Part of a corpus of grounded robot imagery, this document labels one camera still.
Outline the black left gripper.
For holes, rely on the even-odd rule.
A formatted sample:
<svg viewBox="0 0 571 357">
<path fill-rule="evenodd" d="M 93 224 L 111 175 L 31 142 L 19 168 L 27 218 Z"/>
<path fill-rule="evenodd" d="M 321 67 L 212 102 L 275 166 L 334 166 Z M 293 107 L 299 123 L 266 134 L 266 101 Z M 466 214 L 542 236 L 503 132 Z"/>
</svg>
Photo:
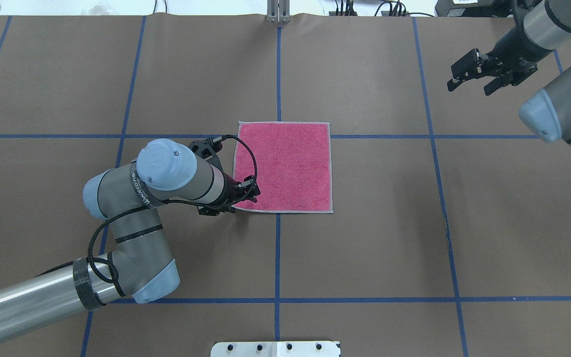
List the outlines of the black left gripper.
<svg viewBox="0 0 571 357">
<path fill-rule="evenodd" d="M 234 205 L 243 201 L 257 202 L 261 191 L 255 176 L 244 181 L 235 181 L 225 173 L 214 171 L 213 183 L 204 196 L 197 199 L 199 215 L 218 216 L 220 213 L 235 213 Z"/>
</svg>

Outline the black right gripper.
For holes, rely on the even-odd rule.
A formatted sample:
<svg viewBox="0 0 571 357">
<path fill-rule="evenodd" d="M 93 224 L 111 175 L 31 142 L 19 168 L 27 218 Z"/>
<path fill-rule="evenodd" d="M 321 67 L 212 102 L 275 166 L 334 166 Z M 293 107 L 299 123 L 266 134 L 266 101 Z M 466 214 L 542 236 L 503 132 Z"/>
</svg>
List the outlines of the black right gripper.
<svg viewBox="0 0 571 357">
<path fill-rule="evenodd" d="M 539 47 L 533 43 L 496 46 L 483 54 L 474 48 L 451 65 L 447 90 L 454 91 L 467 80 L 494 77 L 483 87 L 486 96 L 507 86 L 518 86 L 538 70 Z"/>
</svg>

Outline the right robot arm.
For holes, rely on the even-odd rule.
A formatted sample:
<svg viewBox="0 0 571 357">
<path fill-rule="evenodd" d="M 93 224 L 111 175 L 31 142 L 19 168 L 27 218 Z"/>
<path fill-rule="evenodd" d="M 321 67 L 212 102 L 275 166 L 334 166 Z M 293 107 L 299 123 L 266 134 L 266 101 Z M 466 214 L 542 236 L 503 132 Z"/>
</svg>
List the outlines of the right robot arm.
<svg viewBox="0 0 571 357">
<path fill-rule="evenodd" d="M 537 64 L 571 39 L 571 0 L 511 0 L 515 25 L 486 54 L 473 48 L 451 66 L 447 89 L 483 77 L 489 96 L 500 88 L 518 86 L 534 74 Z M 521 121 L 544 142 L 564 141 L 571 147 L 571 66 L 539 89 L 518 110 Z"/>
</svg>

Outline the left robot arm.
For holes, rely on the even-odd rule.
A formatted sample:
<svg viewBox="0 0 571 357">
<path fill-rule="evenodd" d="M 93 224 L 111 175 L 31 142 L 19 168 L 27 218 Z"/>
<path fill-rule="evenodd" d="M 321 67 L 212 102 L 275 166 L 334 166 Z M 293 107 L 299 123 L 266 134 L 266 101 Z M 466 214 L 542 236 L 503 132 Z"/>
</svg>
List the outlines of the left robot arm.
<svg viewBox="0 0 571 357">
<path fill-rule="evenodd" d="M 90 179 L 82 199 L 102 223 L 86 255 L 0 290 L 0 343 L 121 297 L 149 303 L 174 292 L 180 277 L 158 208 L 177 203 L 218 216 L 260 194 L 254 155 L 241 181 L 222 169 L 217 153 L 228 139 L 235 135 L 152 140 L 129 164 Z"/>
</svg>

